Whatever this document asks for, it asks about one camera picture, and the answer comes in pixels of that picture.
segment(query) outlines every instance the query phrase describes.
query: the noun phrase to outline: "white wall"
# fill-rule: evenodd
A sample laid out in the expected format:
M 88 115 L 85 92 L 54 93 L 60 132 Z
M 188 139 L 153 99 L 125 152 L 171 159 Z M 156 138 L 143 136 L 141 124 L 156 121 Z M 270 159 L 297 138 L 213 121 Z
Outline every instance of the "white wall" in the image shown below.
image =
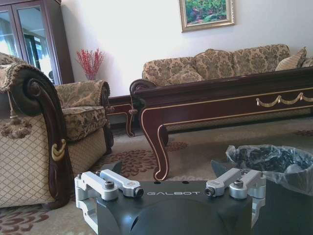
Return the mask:
M 84 81 L 76 51 L 100 48 L 98 78 L 111 96 L 129 94 L 149 60 L 284 43 L 313 54 L 313 0 L 234 0 L 236 25 L 181 33 L 178 0 L 62 0 L 75 81 Z

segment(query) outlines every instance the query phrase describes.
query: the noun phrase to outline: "framed painting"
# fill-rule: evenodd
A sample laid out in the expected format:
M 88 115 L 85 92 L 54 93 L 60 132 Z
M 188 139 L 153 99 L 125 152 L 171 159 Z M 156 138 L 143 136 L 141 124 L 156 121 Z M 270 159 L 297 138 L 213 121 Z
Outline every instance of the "framed painting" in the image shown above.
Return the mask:
M 182 32 L 235 24 L 233 0 L 179 0 Z

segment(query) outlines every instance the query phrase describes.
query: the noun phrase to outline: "glass cabinet door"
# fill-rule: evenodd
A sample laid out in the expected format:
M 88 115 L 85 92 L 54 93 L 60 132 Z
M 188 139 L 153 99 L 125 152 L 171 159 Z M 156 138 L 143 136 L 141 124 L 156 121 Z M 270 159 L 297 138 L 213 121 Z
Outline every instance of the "glass cabinet door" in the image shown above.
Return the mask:
M 0 52 L 22 58 L 10 6 L 0 7 Z
M 38 1 L 13 5 L 22 52 L 27 61 L 41 70 L 53 84 L 55 73 L 49 53 L 47 27 Z

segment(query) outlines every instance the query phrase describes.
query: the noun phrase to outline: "bolt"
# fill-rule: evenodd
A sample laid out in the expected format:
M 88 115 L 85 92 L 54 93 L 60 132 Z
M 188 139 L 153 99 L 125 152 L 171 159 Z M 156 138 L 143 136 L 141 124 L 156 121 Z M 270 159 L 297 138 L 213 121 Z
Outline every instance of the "bolt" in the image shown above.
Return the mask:
M 204 192 L 208 197 L 213 197 L 215 195 L 215 190 L 212 187 L 207 187 Z
M 112 189 L 112 188 L 114 188 L 114 182 L 113 181 L 106 181 L 104 186 L 106 187 L 106 189 Z
M 139 198 L 143 195 L 143 189 L 142 188 L 136 188 L 134 191 L 134 196 Z
M 236 180 L 236 181 L 234 182 L 234 186 L 235 186 L 236 188 L 243 188 L 243 187 L 244 187 L 244 182 L 243 182 L 242 180 Z

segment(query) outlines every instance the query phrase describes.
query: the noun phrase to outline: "patterned carpet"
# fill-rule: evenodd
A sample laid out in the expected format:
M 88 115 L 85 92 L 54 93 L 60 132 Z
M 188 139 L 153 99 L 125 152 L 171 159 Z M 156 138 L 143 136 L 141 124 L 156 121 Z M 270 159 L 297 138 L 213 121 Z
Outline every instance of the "patterned carpet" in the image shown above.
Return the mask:
M 212 159 L 225 161 L 229 145 L 274 144 L 294 146 L 313 153 L 313 117 L 202 130 L 170 135 L 167 146 L 169 180 L 215 178 Z M 153 180 L 156 167 L 153 153 L 142 133 L 128 138 L 124 130 L 114 131 L 112 154 L 101 158 L 92 170 L 103 164 L 122 161 L 122 174 L 134 180 Z M 2 235 L 93 235 L 82 212 L 71 200 L 65 207 L 46 211 L 40 205 L 0 209 Z

